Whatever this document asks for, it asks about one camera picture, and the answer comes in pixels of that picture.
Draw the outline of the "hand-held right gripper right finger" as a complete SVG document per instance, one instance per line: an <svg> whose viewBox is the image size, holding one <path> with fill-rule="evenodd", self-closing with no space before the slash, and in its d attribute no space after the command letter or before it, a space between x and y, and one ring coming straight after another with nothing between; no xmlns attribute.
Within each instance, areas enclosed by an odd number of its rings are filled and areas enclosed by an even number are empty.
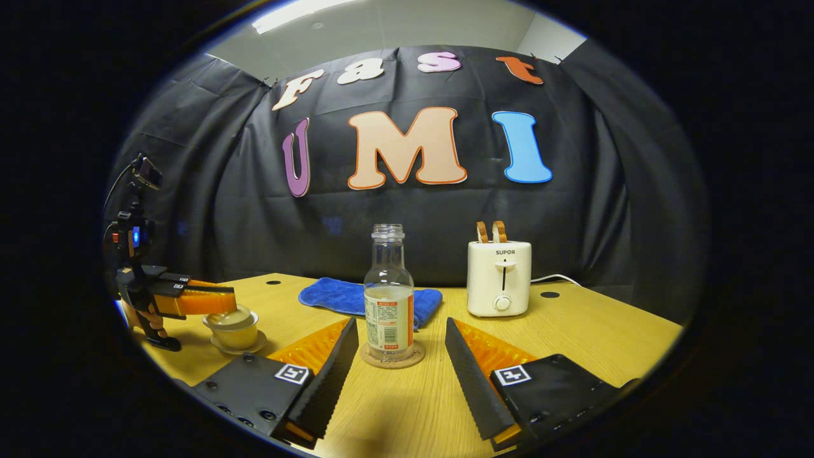
<svg viewBox="0 0 814 458"><path fill-rule="evenodd" d="M638 383L616 387L563 354L535 357L454 318L445 346L479 435L494 450L554 440Z"/></svg>

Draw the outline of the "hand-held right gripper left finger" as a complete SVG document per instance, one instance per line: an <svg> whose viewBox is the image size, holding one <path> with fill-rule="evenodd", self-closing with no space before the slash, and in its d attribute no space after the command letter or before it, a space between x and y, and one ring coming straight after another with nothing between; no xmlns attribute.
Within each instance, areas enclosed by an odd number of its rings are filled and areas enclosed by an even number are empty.
<svg viewBox="0 0 814 458"><path fill-rule="evenodd" d="M313 449L358 347L357 322L340 320L271 356L246 352L193 385L191 394L259 434Z"/></svg>

